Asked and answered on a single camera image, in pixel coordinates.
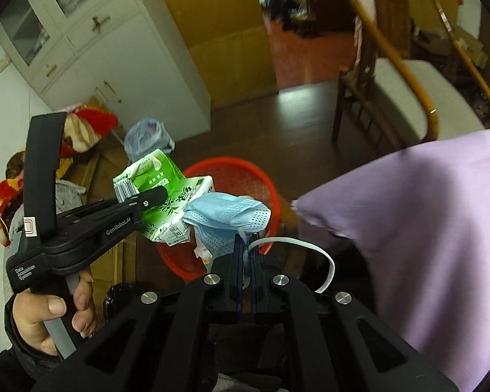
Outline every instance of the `blue face mask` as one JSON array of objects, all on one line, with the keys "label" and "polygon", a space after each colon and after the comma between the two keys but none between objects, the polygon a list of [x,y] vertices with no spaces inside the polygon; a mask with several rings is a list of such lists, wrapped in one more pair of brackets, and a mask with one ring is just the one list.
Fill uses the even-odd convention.
[{"label": "blue face mask", "polygon": [[183,221],[194,230],[213,257],[231,253],[234,237],[247,235],[267,227],[270,209],[263,203],[225,193],[208,193],[186,205]]}]

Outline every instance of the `crumpled carton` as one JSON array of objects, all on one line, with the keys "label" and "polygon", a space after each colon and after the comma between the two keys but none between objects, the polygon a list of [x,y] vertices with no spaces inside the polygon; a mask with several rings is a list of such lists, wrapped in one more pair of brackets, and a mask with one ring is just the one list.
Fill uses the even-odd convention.
[{"label": "crumpled carton", "polygon": [[186,178],[159,149],[127,167],[113,178],[113,184],[119,202],[157,186],[167,189],[165,203],[144,212],[141,233],[149,240],[169,246],[190,240],[191,226],[182,221],[184,207],[201,195],[214,191],[212,177]]}]

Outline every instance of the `plastic bag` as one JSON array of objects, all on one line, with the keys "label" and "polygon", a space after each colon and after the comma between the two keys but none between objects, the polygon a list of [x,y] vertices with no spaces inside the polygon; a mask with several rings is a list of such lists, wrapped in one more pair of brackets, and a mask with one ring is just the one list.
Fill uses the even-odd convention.
[{"label": "plastic bag", "polygon": [[165,129],[163,122],[145,118],[133,125],[124,140],[127,156],[132,163],[160,149],[166,155],[174,150],[174,141]]}]

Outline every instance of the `fingernail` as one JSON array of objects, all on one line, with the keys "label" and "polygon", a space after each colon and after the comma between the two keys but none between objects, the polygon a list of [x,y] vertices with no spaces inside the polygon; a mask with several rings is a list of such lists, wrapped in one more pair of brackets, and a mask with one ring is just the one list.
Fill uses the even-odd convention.
[{"label": "fingernail", "polygon": [[79,331],[80,333],[85,330],[87,327],[87,322],[84,319],[79,318],[76,321],[73,321],[74,329]]},{"label": "fingernail", "polygon": [[61,298],[50,298],[48,300],[49,311],[53,315],[63,315],[65,314],[65,302]]},{"label": "fingernail", "polygon": [[86,295],[81,295],[81,297],[78,298],[78,309],[83,311],[84,309],[87,309],[88,305],[89,299],[86,297]]}]

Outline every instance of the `human hand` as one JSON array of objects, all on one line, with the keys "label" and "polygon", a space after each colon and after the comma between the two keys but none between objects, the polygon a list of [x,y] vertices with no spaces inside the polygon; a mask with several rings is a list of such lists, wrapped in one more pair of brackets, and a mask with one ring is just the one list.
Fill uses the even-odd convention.
[{"label": "human hand", "polygon": [[[80,282],[73,294],[76,314],[73,327],[88,336],[97,326],[96,310],[92,299],[92,275],[90,269],[80,271]],[[13,302],[13,319],[20,336],[30,347],[48,355],[57,355],[56,347],[47,333],[43,321],[59,318],[66,313],[65,301],[54,295],[38,295],[25,290]]]}]

